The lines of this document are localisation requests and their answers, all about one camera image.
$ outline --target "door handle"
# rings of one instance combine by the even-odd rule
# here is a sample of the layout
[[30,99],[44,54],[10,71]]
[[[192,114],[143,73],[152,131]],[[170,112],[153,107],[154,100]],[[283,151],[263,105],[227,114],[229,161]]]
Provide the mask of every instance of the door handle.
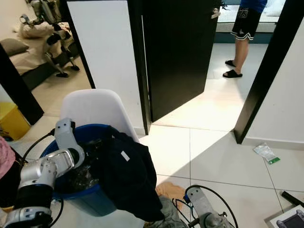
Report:
[[211,19],[217,18],[220,15],[220,11],[218,8],[213,9],[213,14],[211,15]]

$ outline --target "gray pants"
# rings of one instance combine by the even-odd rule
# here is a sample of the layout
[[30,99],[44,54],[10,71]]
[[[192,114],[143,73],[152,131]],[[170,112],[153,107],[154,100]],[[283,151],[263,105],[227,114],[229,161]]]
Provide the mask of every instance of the gray pants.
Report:
[[177,209],[172,201],[164,196],[160,196],[159,198],[162,204],[161,211],[165,219],[146,223],[144,228],[188,228],[188,226],[180,220]]

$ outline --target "white label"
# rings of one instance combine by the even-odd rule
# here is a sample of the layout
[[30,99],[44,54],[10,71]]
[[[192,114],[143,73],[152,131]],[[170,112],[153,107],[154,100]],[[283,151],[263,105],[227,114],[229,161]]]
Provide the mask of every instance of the white label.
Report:
[[125,158],[126,161],[130,160],[129,156],[124,151],[121,152],[121,155]]

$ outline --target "white wall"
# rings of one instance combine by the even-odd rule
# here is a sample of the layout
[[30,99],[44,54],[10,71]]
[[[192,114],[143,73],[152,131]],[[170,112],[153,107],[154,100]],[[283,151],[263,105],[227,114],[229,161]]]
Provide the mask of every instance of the white wall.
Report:
[[69,1],[96,88],[115,91],[137,133],[143,130],[127,1]]
[[0,1],[0,39],[6,38],[12,33],[12,28],[19,23],[22,14],[34,17],[31,6],[27,6],[25,0],[1,0]]
[[0,102],[13,102],[10,96],[3,89],[2,85],[0,85]]
[[245,140],[257,139],[304,145],[303,39],[304,20]]

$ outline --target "blue shirt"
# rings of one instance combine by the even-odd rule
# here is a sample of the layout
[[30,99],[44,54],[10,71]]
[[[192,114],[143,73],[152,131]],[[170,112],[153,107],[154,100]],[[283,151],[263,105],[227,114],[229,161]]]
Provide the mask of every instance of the blue shirt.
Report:
[[262,13],[267,0],[241,0],[241,7],[253,9],[259,13]]

